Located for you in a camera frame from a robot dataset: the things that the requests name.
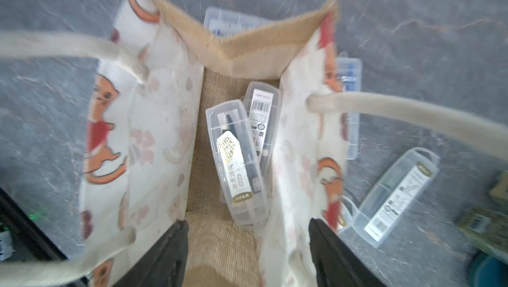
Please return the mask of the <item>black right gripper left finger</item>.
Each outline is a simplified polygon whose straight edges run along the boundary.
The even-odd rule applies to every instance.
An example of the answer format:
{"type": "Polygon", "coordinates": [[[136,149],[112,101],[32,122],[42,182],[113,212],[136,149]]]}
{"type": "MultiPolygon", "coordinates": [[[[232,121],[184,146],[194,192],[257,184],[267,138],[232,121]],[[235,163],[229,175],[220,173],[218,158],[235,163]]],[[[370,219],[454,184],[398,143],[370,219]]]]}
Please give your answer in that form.
{"type": "Polygon", "coordinates": [[[189,252],[189,225],[175,222],[115,285],[181,287],[189,252]]]}

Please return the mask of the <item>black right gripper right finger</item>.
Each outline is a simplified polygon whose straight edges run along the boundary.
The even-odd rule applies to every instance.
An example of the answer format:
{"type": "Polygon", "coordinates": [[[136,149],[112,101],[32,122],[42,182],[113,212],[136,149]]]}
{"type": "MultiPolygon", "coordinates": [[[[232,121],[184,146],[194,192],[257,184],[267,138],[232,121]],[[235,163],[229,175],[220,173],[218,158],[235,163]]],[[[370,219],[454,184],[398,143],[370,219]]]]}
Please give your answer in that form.
{"type": "Polygon", "coordinates": [[[308,230],[319,287],[385,287],[323,220],[312,218],[308,230]]]}

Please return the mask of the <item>burlap canvas tote bag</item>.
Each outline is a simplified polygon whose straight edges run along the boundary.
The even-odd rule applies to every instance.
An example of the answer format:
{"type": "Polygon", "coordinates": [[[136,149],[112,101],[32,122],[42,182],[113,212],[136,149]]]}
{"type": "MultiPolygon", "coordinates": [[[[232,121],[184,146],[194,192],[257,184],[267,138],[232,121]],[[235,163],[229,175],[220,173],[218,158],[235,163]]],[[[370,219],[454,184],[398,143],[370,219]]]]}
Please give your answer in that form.
{"type": "MultiPolygon", "coordinates": [[[[177,221],[189,225],[182,286],[318,286],[309,223],[345,226],[346,92],[336,67],[336,0],[217,37],[168,0],[124,0],[109,39],[4,30],[2,59],[99,62],[80,188],[86,250],[75,259],[1,264],[2,286],[116,286],[177,221]],[[237,226],[224,201],[206,110],[253,81],[283,95],[267,175],[267,225],[237,226]]],[[[507,127],[434,104],[367,92],[353,112],[444,133],[507,159],[507,127]]]]}

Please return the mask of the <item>clear compass case gold label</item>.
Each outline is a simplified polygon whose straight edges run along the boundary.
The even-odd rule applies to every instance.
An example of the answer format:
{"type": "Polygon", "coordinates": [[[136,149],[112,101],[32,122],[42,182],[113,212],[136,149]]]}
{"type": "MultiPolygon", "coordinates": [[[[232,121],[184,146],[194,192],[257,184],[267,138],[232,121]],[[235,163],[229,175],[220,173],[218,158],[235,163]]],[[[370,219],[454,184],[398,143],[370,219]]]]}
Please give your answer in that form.
{"type": "Polygon", "coordinates": [[[249,84],[243,99],[263,177],[267,175],[269,168],[282,101],[281,90],[260,81],[249,84]]]}

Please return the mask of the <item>clear compass case white label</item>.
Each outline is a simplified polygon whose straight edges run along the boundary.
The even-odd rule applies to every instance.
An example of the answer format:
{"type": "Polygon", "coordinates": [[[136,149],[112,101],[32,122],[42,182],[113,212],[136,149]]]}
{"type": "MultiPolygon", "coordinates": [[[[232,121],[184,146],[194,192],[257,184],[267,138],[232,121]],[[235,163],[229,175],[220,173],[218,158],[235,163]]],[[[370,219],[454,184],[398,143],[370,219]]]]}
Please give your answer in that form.
{"type": "Polygon", "coordinates": [[[405,152],[373,185],[359,202],[347,189],[343,197],[345,226],[374,248],[379,248],[399,223],[400,218],[432,183],[440,169],[440,157],[425,148],[405,152]]]}

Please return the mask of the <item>clear compass case blue insert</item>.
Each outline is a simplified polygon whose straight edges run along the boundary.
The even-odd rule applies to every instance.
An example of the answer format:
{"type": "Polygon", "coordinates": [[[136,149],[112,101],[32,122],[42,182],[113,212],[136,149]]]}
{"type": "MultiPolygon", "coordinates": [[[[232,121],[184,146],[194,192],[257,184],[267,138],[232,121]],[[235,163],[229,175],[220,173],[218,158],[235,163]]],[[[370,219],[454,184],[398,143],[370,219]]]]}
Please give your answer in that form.
{"type": "Polygon", "coordinates": [[[346,92],[347,113],[347,141],[349,148],[347,150],[347,160],[355,160],[359,154],[360,144],[360,113],[353,112],[350,96],[353,93],[361,92],[362,87],[362,60],[349,56],[348,52],[342,51],[335,60],[338,71],[338,79],[343,84],[343,90],[346,92]]]}

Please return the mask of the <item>clear compass case under bag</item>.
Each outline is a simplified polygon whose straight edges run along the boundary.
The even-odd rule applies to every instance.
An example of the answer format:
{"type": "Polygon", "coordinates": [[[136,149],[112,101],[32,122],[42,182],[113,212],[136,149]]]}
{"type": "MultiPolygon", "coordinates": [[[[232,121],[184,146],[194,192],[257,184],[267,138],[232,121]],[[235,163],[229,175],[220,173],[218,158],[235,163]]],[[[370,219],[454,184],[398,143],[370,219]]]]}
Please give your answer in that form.
{"type": "Polygon", "coordinates": [[[208,7],[203,25],[208,31],[218,37],[229,37],[272,22],[272,20],[223,8],[208,7]]]}

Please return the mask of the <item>teal round lid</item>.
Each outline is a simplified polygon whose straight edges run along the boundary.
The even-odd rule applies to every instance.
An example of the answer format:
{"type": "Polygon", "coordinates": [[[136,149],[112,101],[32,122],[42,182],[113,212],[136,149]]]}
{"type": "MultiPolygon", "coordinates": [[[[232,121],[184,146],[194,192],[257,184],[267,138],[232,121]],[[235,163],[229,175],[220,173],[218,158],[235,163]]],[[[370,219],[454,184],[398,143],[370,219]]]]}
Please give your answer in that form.
{"type": "Polygon", "coordinates": [[[507,287],[507,264],[478,251],[467,268],[467,281],[471,287],[507,287]]]}

